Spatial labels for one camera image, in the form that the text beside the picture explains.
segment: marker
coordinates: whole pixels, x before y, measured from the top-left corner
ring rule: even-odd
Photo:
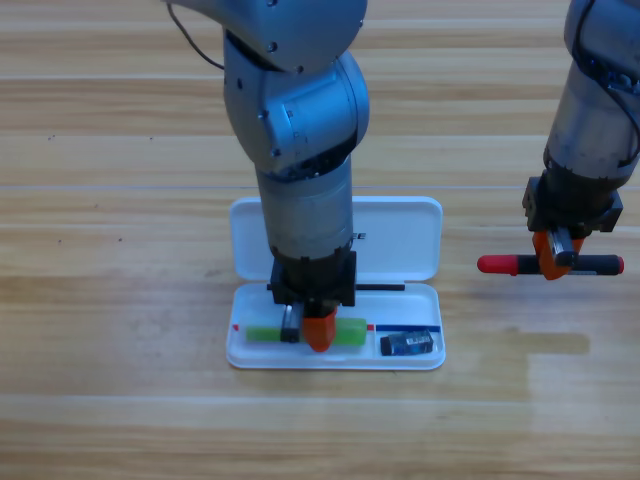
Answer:
[[[504,275],[540,275],[535,255],[485,255],[478,259],[482,273]],[[624,272],[624,260],[617,255],[580,255],[568,275],[615,276]]]

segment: open case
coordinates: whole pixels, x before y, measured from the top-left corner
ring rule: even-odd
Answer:
[[[438,368],[446,357],[438,294],[433,287],[418,282],[429,280],[438,270],[442,217],[442,207],[432,198],[353,198],[357,284],[384,284],[389,285],[389,290],[359,289],[355,307],[338,308],[338,317],[366,319],[364,345],[332,345],[326,352],[316,353],[306,343],[247,341],[247,327],[280,328],[285,307],[274,304],[268,290],[273,256],[260,199],[235,202],[231,207],[235,269],[245,280],[260,283],[244,285],[235,293],[227,334],[229,363],[254,369]],[[431,353],[382,355],[382,337],[394,333],[394,329],[422,327],[433,337]]]

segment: red marking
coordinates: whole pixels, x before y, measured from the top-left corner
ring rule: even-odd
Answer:
[[[518,257],[516,255],[485,255],[478,259],[478,270],[482,273],[506,273],[518,275]]]

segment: blue battery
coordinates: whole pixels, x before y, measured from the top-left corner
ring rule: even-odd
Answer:
[[[384,357],[406,357],[433,351],[433,337],[429,330],[395,333],[380,339],[380,350]]]

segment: gray robot arm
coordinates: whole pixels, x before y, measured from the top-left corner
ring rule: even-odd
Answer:
[[[351,152],[369,123],[347,52],[367,0],[172,0],[224,29],[227,114],[256,168],[276,303],[355,302]]]
[[[622,212],[617,190],[638,163],[640,0],[572,0],[565,43],[574,61],[545,170],[529,180],[523,199],[549,280],[568,273],[592,231],[613,230]]]

